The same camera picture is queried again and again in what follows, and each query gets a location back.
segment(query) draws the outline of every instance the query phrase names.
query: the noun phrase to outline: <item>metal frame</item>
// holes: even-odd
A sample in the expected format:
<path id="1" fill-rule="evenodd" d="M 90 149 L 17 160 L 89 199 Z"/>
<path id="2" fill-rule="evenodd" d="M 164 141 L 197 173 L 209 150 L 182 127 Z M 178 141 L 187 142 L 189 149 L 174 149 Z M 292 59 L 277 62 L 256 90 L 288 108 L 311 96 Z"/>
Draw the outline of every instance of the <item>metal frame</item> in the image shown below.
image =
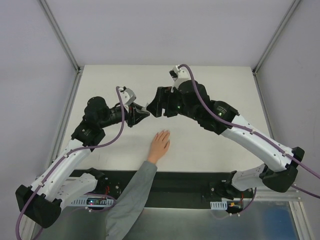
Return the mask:
<path id="1" fill-rule="evenodd" d="M 58 131 L 57 131 L 57 134 L 55 137 L 54 145 L 52 147 L 52 151 L 50 153 L 50 157 L 47 162 L 47 167 L 49 167 L 50 164 L 52 163 L 52 160 L 54 160 L 59 154 L 59 151 L 60 151 L 60 148 L 62 145 L 62 141 L 63 141 L 63 137 L 66 132 L 67 124 L 69 121 L 69 117 L 71 114 L 71 110 L 73 107 L 73 103 L 74 103 L 74 100 L 75 100 L 75 97 L 77 94 L 78 86 L 79 86 L 84 68 L 80 67 L 78 65 L 78 62 L 77 62 L 74 54 L 72 53 L 72 51 L 69 47 L 69 44 L 67 43 L 66 38 L 64 37 L 47 1 L 46 0 L 37 0 L 37 1 L 38 1 L 39 5 L 41 6 L 47 20 L 49 21 L 49 23 L 52 27 L 52 30 L 54 31 L 54 33 L 57 37 L 57 40 L 61 44 L 61 47 L 63 48 L 65 54 L 67 55 L 69 61 L 72 64 L 74 70 L 76 71 L 76 77 L 73 81 L 73 85 L 70 90 L 70 94 L 69 94 L 69 97 L 67 99 L 67 102 L 66 102 L 66 105 L 64 108 L 63 116 L 60 121 L 59 128 L 58 128 Z M 273 49 L 273 47 L 277 43 L 277 40 L 278 40 L 280 34 L 283 32 L 283 30 L 287 26 L 289 20 L 291 19 L 292 15 L 297 10 L 297 8 L 301 2 L 302 2 L 302 0 L 293 0 L 292 1 L 289 9 L 287 10 L 286 14 L 282 18 L 279 26 L 277 27 L 275 33 L 273 34 L 271 40 L 269 41 L 267 47 L 265 48 L 262 56 L 260 57 L 256 67 L 252 71 L 254 81 L 256 84 L 256 89 L 257 89 L 257 92 L 258 92 L 258 95 L 259 95 L 259 98 L 261 101 L 263 113 L 265 115 L 265 120 L 266 120 L 266 124 L 268 127 L 268 131 L 269 131 L 269 134 L 272 138 L 274 138 L 274 134 L 272 132 L 268 112 L 266 109 L 266 104 L 265 104 L 263 95 L 261 93 L 261 89 L 259 87 L 259 82 L 258 82 L 256 76 L 257 76 L 257 73 L 260 70 L 261 66 L 263 65 L 264 61 L 268 57 L 269 53 L 271 52 L 271 50 Z M 302 239 L 302 240 L 314 240 L 315 239 L 312 234 L 310 225 L 308 223 L 308 220 L 306 217 L 307 215 L 305 213 L 303 203 L 301 202 L 300 193 L 298 191 L 296 191 L 295 189 L 290 189 L 290 190 L 288 190 L 288 192 L 286 194 L 283 194 L 283 193 L 277 193 L 277 192 L 271 191 L 268 188 L 265 188 L 265 189 L 259 188 L 257 191 L 255 200 L 256 201 L 286 201 L 286 202 L 289 202 L 290 208 L 292 211 L 292 215 L 293 215 L 293 219 L 294 219 L 296 229 L 298 231 L 298 235 L 299 235 L 300 239 Z M 28 217 L 23 216 L 22 221 L 21 221 L 21 232 L 20 232 L 21 238 L 23 240 L 30 240 L 32 237 L 34 227 L 35 227 L 35 222 L 32 221 L 31 219 L 29 219 Z"/>

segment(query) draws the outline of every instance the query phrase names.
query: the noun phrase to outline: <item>gray wall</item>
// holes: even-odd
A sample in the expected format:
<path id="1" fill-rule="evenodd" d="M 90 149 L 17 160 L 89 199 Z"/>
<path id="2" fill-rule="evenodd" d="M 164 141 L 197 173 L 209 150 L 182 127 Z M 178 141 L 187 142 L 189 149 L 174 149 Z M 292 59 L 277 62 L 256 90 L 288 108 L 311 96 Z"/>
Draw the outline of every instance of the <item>gray wall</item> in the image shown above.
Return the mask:
<path id="1" fill-rule="evenodd" d="M 304 0 L 258 73 L 274 136 L 300 146 L 303 162 L 320 173 L 320 1 Z M 301 167 L 299 186 L 320 194 L 320 180 Z M 303 195 L 303 203 L 320 239 L 320 200 Z"/>
<path id="2" fill-rule="evenodd" d="M 14 240 L 15 190 L 43 172 L 75 72 L 36 0 L 0 3 L 0 239 Z"/>

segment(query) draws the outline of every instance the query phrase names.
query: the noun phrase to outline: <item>finger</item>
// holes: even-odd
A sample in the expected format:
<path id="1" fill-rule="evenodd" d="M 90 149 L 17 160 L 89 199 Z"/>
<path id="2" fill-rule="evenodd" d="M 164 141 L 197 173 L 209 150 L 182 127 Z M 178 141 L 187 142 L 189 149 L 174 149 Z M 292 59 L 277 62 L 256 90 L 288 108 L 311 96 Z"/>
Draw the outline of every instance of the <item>finger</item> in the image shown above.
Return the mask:
<path id="1" fill-rule="evenodd" d="M 165 150 L 168 150 L 170 147 L 170 140 L 166 143 L 166 145 L 164 146 L 164 149 Z"/>
<path id="2" fill-rule="evenodd" d="M 153 140 L 152 140 L 153 142 L 154 142 L 155 140 L 157 140 L 158 135 L 159 135 L 159 133 L 157 132 L 156 135 L 154 136 Z"/>
<path id="3" fill-rule="evenodd" d="M 164 130 L 162 130 L 161 132 L 158 133 L 158 137 L 156 138 L 156 141 L 161 139 L 161 136 L 164 134 Z"/>
<path id="4" fill-rule="evenodd" d="M 165 143 L 168 142 L 168 139 L 169 139 L 169 137 L 170 137 L 170 132 L 167 131 L 167 132 L 165 132 L 163 135 L 164 135 L 164 136 L 163 136 L 162 142 L 165 142 Z"/>

